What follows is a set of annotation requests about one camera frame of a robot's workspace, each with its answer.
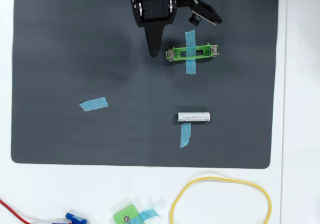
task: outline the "red wire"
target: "red wire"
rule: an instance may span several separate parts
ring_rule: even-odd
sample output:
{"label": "red wire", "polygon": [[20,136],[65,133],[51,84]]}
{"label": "red wire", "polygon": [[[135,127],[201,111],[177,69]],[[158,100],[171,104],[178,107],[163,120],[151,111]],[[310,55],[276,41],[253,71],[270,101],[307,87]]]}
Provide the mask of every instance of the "red wire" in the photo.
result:
{"label": "red wire", "polygon": [[0,199],[0,204],[2,204],[5,208],[8,209],[9,212],[11,212],[13,215],[15,215],[16,218],[18,218],[21,222],[24,224],[31,224],[28,223],[26,220],[24,220],[22,217],[20,217],[14,210],[12,210],[7,204],[5,204],[1,199]]}

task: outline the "green battery holder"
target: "green battery holder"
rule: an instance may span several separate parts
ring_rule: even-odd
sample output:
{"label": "green battery holder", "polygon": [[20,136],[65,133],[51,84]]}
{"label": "green battery holder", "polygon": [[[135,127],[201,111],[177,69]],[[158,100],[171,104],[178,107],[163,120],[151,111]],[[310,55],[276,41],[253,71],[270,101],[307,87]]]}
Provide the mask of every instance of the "green battery holder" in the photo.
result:
{"label": "green battery holder", "polygon": [[139,217],[139,213],[134,205],[130,205],[113,216],[116,224],[126,224],[130,220]]}
{"label": "green battery holder", "polygon": [[168,61],[184,61],[188,59],[201,59],[201,58],[212,58],[219,55],[218,53],[218,45],[203,45],[197,46],[195,49],[195,56],[186,56],[187,55],[187,48],[171,48],[165,52],[165,57]]}

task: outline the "dark gray work surface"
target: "dark gray work surface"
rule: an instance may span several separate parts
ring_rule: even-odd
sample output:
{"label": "dark gray work surface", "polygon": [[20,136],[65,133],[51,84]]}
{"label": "dark gray work surface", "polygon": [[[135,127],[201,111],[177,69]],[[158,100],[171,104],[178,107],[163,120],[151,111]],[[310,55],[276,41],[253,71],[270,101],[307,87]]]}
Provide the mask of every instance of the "dark gray work surface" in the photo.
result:
{"label": "dark gray work surface", "polygon": [[[278,0],[203,0],[180,8],[151,58],[130,0],[15,0],[12,149],[18,163],[266,168],[270,163]],[[165,51],[218,44],[196,75]],[[84,112],[84,101],[109,107]],[[177,112],[210,112],[180,149]]]}

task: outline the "tape strip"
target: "tape strip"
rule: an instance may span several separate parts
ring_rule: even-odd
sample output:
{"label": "tape strip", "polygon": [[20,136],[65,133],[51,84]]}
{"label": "tape strip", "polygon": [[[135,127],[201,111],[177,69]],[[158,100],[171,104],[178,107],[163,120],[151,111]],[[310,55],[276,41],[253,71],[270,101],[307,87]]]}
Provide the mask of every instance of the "tape strip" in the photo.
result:
{"label": "tape strip", "polygon": [[154,217],[158,217],[159,215],[156,213],[156,211],[154,209],[149,209],[146,211],[143,211],[142,213],[139,213],[139,216],[130,220],[128,223],[129,224],[143,224],[144,221],[150,219],[150,218],[154,218]]}
{"label": "tape strip", "polygon": [[103,97],[83,102],[79,106],[83,108],[85,112],[88,112],[95,109],[108,107],[108,102],[106,101],[106,98]]}
{"label": "tape strip", "polygon": [[[185,44],[186,44],[186,57],[195,56],[196,55],[196,33],[195,30],[185,33]],[[187,74],[196,74],[196,60],[189,59],[185,61],[185,70]]]}
{"label": "tape strip", "polygon": [[183,148],[186,145],[188,145],[190,136],[191,136],[191,123],[181,124],[180,148]]}

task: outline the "battery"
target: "battery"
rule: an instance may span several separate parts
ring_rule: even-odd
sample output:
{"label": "battery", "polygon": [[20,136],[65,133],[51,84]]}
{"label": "battery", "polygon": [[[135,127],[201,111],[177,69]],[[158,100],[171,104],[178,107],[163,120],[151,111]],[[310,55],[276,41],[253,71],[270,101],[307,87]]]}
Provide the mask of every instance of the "battery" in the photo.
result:
{"label": "battery", "polygon": [[210,113],[178,113],[178,122],[208,122]]}

